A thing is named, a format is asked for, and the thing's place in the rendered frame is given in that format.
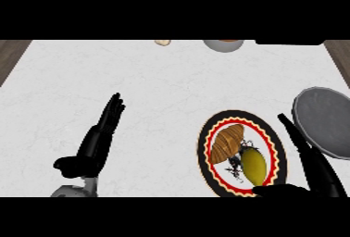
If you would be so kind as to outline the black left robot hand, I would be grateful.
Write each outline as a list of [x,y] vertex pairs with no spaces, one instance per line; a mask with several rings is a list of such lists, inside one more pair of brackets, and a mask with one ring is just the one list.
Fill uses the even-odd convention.
[[99,122],[84,135],[76,155],[60,157],[53,163],[53,168],[62,172],[65,178],[99,176],[124,108],[119,93],[115,93],[103,108]]

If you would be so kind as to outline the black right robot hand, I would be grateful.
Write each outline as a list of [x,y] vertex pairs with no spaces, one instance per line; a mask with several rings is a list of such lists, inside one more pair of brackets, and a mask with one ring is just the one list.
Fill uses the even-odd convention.
[[277,119],[285,125],[291,142],[299,153],[308,189],[293,184],[276,184],[255,186],[252,192],[268,198],[345,198],[347,193],[341,185],[341,180],[319,148],[316,146],[308,146],[307,141],[285,114],[279,114]]

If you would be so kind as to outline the black red patterned plate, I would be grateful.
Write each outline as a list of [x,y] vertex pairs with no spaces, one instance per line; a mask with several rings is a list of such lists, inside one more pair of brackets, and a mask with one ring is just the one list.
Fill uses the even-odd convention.
[[[211,163],[211,146],[217,133],[230,125],[243,126],[243,140],[234,156],[218,164]],[[285,184],[286,159],[282,142],[267,123],[249,112],[227,110],[206,121],[198,136],[198,166],[206,184],[220,197],[255,197],[254,185],[246,179],[240,154],[246,147],[258,149],[267,163],[267,175],[261,186]]]

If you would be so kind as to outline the brown croissant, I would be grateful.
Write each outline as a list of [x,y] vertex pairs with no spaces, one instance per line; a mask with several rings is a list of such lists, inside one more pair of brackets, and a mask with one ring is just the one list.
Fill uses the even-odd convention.
[[211,163],[214,165],[236,155],[242,140],[243,126],[240,124],[230,125],[217,133],[211,146]]

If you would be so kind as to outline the yellow-green mango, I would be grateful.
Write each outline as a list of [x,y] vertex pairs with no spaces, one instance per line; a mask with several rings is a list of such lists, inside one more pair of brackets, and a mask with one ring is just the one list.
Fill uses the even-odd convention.
[[261,186],[267,175],[265,159],[254,147],[246,147],[240,154],[242,171],[254,186]]

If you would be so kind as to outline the grey bowl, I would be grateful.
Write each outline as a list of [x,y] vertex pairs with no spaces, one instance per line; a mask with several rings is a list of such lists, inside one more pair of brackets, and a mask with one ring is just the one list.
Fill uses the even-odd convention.
[[220,53],[229,53],[239,49],[243,44],[243,40],[205,40],[203,44],[209,49]]

